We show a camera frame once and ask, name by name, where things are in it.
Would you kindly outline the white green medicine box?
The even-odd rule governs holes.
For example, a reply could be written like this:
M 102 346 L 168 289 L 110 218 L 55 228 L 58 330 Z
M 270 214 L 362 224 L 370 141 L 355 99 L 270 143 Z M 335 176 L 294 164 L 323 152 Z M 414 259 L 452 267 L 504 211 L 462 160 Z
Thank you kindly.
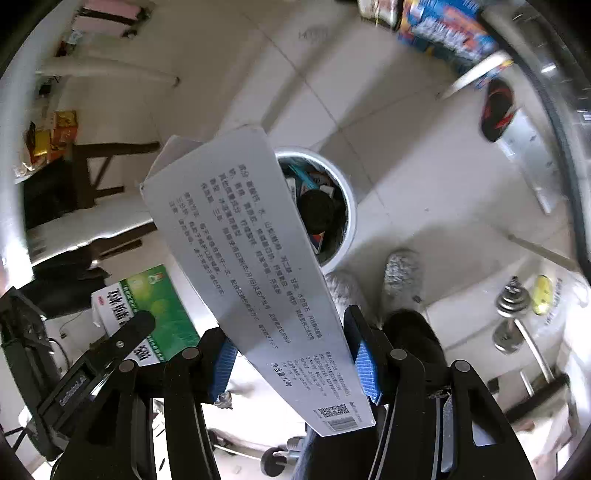
M 94 292 L 91 301 L 95 317 L 109 336 L 138 311 L 152 314 L 154 329 L 128 355 L 140 366 L 165 362 L 199 341 L 199 335 L 162 265 Z

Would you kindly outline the long white toothpaste box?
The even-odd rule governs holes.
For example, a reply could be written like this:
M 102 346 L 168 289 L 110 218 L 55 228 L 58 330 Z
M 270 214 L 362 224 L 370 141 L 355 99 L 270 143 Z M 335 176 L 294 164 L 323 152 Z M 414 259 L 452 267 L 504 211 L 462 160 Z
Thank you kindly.
M 338 311 L 262 129 L 242 127 L 207 143 L 170 137 L 141 195 L 225 335 L 315 432 L 375 425 Z

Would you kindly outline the white round trash bin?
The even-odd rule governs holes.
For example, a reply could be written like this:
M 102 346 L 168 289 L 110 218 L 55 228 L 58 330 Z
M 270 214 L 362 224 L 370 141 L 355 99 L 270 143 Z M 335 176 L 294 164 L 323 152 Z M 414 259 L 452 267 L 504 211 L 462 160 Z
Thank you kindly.
M 274 151 L 323 273 L 338 268 L 356 235 L 356 197 L 332 161 L 300 147 Z

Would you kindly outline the left black trouser leg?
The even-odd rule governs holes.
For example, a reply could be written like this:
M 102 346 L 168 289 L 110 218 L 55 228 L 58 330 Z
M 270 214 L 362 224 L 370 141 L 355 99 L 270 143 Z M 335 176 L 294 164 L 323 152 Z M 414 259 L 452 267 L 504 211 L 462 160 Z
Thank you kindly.
M 327 437 L 308 429 L 293 479 L 366 480 L 378 442 L 376 426 Z

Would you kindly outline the metal dumbbell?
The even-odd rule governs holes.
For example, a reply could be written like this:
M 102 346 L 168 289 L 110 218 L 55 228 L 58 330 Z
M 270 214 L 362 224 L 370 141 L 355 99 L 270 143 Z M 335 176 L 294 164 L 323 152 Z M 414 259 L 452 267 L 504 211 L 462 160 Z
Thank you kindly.
M 522 318 L 529 311 L 531 297 L 517 276 L 512 276 L 495 300 L 501 323 L 493 333 L 495 347 L 505 355 L 516 353 L 526 344 L 532 353 L 547 383 L 554 380 L 554 374 L 541 349 L 536 344 Z

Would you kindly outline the right grey fuzzy slipper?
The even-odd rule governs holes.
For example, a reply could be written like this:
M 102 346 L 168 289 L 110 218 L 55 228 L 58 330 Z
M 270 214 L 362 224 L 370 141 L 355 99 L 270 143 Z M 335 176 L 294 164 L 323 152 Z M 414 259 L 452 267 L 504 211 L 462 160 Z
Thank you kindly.
M 381 292 L 384 316 L 401 310 L 417 310 L 422 303 L 424 270 L 418 252 L 399 249 L 387 259 Z

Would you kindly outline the grey fuzzy slipper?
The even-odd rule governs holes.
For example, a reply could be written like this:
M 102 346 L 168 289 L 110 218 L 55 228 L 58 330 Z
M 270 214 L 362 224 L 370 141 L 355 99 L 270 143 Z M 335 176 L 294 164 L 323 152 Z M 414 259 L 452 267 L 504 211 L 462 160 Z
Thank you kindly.
M 387 259 L 381 292 L 384 316 L 401 310 L 417 310 L 422 303 L 424 270 L 418 252 L 399 249 Z
M 370 318 L 372 312 L 369 304 L 353 274 L 345 270 L 335 270 L 325 275 L 325 282 L 341 322 L 344 322 L 346 309 L 350 306 L 358 307 L 366 319 Z

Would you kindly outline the left grey fuzzy slipper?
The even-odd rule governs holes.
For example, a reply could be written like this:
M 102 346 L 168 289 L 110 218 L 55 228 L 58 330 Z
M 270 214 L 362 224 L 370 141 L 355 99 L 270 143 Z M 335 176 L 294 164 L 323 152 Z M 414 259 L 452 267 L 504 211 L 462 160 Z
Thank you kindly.
M 350 306 L 358 307 L 366 319 L 370 318 L 372 312 L 369 304 L 353 274 L 345 270 L 335 270 L 325 275 L 325 282 L 341 322 L 344 322 L 346 309 Z

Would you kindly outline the dark wooden chair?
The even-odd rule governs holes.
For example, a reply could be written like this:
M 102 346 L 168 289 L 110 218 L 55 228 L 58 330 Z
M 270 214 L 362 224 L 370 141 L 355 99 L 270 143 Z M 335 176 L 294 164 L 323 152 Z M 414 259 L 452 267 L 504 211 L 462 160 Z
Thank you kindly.
M 27 247 L 33 259 L 45 252 L 39 228 L 68 213 L 90 209 L 101 198 L 121 194 L 123 186 L 102 188 L 100 183 L 116 156 L 149 154 L 158 151 L 150 143 L 71 143 L 64 153 L 22 185 Z

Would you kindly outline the black red sandal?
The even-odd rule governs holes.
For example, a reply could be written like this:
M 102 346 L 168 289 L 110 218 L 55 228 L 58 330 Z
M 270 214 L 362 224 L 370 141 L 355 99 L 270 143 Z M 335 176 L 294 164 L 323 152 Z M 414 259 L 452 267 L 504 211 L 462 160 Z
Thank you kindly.
M 491 143 L 498 141 L 515 116 L 515 98 L 510 85 L 502 79 L 488 84 L 487 98 L 481 117 L 481 131 Z

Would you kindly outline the white table leg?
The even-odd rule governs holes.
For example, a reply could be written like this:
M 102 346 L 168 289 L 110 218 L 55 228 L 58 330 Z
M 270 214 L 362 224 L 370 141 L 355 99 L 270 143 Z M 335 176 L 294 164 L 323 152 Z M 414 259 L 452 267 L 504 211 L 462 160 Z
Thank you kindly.
M 39 66 L 35 73 L 45 77 L 114 77 L 143 79 L 175 87 L 176 75 L 159 70 L 98 57 L 54 57 Z

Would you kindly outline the blue colourful carton box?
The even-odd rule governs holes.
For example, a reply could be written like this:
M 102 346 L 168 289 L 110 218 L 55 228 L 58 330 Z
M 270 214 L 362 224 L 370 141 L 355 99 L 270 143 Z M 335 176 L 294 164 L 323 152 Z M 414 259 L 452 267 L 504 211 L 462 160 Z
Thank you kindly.
M 463 75 L 499 50 L 478 21 L 479 9 L 475 1 L 404 1 L 399 39 Z

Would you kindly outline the silver metal rail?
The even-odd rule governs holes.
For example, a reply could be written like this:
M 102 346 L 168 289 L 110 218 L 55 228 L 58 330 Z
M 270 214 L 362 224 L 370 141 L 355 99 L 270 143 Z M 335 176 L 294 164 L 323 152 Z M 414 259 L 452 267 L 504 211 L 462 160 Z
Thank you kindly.
M 544 214 L 551 215 L 563 200 L 559 168 L 551 148 L 522 109 L 514 112 L 497 145 L 519 167 Z

